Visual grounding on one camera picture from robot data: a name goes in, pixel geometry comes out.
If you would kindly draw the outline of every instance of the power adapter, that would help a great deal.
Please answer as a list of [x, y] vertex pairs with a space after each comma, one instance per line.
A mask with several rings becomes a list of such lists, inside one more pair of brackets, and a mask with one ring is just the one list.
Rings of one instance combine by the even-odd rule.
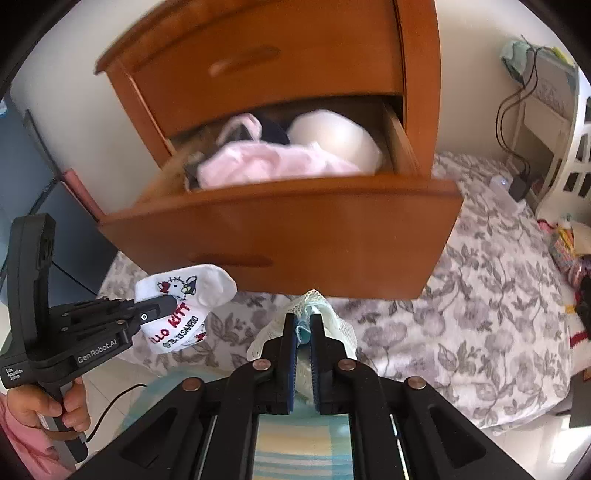
[[511, 198], [516, 202], [520, 202], [525, 198], [527, 192], [530, 191], [531, 183], [530, 176], [525, 173], [525, 170], [522, 171], [519, 176], [515, 177], [513, 182], [511, 182], [509, 195], [511, 195]]

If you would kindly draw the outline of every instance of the striped towel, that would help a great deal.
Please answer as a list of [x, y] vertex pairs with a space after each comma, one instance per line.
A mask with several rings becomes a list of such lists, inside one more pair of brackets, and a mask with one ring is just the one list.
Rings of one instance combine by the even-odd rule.
[[[152, 382], [129, 409], [122, 430], [148, 411], [187, 377], [209, 382], [226, 375], [195, 366], [170, 372]], [[353, 480], [347, 415], [321, 416], [302, 398], [288, 415], [260, 415], [254, 480]]]

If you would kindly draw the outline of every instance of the metal screw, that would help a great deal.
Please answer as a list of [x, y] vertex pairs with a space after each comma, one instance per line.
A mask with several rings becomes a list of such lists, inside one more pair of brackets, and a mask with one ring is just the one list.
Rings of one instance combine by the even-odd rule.
[[201, 388], [201, 380], [196, 377], [186, 378], [183, 380], [183, 390], [185, 392], [194, 392]]
[[252, 363], [252, 367], [259, 372], [264, 372], [271, 368], [271, 362], [266, 358], [258, 358]]
[[408, 386], [415, 390], [422, 390], [427, 385], [423, 377], [408, 377]]
[[339, 360], [339, 363], [337, 365], [342, 371], [351, 372], [351, 370], [355, 370], [357, 362], [350, 358], [343, 358], [342, 360]]

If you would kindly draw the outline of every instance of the tiled floor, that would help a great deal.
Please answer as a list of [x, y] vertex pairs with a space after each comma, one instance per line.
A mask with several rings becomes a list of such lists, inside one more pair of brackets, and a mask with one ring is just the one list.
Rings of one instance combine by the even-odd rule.
[[[138, 383], [148, 385], [154, 379], [156, 376], [146, 368], [132, 365], [118, 358], [112, 358], [84, 375], [88, 408], [92, 419], [88, 433], [94, 429], [100, 415], [120, 392]], [[91, 454], [101, 450], [113, 439], [125, 415], [129, 412], [132, 401], [140, 395], [141, 390], [137, 388], [125, 394], [109, 410], [96, 435], [88, 443]]]
[[[95, 368], [84, 378], [93, 420], [92, 429], [103, 410], [118, 393], [137, 383], [149, 384], [155, 376], [144, 367], [115, 358]], [[141, 389], [136, 389], [115, 403], [89, 443], [91, 453], [100, 450], [113, 439], [140, 391]], [[524, 427], [490, 438], [536, 480], [564, 480], [591, 439], [591, 428], [575, 429], [576, 432], [566, 430], [565, 418], [568, 417], [544, 415]], [[562, 445], [563, 450], [557, 450], [557, 445]]]

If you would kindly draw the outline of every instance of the floral bedsheet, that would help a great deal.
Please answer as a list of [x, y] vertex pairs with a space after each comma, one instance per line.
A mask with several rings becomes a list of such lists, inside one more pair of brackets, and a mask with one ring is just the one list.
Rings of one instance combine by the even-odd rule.
[[[526, 423], [569, 389], [570, 348], [560, 281], [531, 209], [507, 214], [488, 188], [502, 164], [440, 154], [433, 176], [457, 181], [465, 198], [453, 232], [419, 299], [329, 299], [353, 324], [358, 358], [384, 377], [424, 377], [481, 428]], [[122, 253], [100, 294], [133, 298], [144, 277]], [[141, 333], [125, 359], [165, 374], [183, 364], [232, 371], [277, 309], [292, 297], [239, 292], [206, 320], [207, 339], [154, 355]]]

